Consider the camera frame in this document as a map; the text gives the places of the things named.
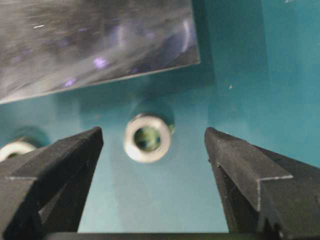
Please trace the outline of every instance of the silver nut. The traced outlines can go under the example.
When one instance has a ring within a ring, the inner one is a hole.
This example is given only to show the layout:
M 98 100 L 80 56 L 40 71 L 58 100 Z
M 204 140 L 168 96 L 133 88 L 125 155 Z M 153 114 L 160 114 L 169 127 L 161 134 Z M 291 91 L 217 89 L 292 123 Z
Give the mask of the silver nut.
M 168 152 L 171 130 L 161 118 L 140 114 L 128 123 L 123 144 L 131 159 L 154 163 Z

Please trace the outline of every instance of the metal washer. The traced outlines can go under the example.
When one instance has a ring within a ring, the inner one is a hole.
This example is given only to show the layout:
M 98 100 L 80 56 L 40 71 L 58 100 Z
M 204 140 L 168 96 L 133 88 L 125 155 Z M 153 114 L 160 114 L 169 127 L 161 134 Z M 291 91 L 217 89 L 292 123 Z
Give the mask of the metal washer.
M 136 132 L 144 127 L 151 127 L 158 131 L 161 144 L 154 151 L 143 151 L 135 143 Z M 171 145 L 171 131 L 168 125 L 159 117 L 139 114 L 132 119 L 125 130 L 124 150 L 128 156 L 139 163 L 154 163 L 160 160 L 169 150 Z

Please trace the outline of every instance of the teal metal plate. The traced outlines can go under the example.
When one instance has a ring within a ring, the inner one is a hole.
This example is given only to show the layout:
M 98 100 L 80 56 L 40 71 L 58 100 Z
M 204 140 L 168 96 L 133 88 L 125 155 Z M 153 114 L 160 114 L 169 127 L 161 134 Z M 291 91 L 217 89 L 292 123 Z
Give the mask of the teal metal plate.
M 0 105 L 0 145 L 21 131 L 52 143 L 103 128 L 80 232 L 226 232 L 208 126 L 320 167 L 320 0 L 193 4 L 201 64 Z M 123 150 L 145 105 L 175 125 L 168 154 L 147 165 Z

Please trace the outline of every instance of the black plastic part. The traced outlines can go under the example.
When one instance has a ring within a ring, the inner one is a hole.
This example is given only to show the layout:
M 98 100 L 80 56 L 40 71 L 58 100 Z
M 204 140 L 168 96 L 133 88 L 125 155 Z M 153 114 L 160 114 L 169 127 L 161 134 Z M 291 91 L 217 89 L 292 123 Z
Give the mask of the black plastic part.
M 205 145 L 230 232 L 320 238 L 319 168 L 214 128 Z
M 54 233 L 44 240 L 267 240 L 262 234 L 225 233 Z
M 0 163 L 0 239 L 76 231 L 102 146 L 95 127 Z

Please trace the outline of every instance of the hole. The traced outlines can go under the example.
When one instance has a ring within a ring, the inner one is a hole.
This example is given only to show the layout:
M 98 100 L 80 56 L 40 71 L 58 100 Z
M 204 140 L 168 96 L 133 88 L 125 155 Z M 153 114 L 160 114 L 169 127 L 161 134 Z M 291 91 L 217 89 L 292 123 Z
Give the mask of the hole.
M 144 152 L 153 152 L 161 145 L 159 132 L 150 126 L 144 126 L 138 129 L 134 136 L 135 145 Z
M 19 154 L 14 152 L 14 153 L 11 153 L 6 159 L 11 159 L 11 158 L 14 158 L 16 156 L 19 156 Z

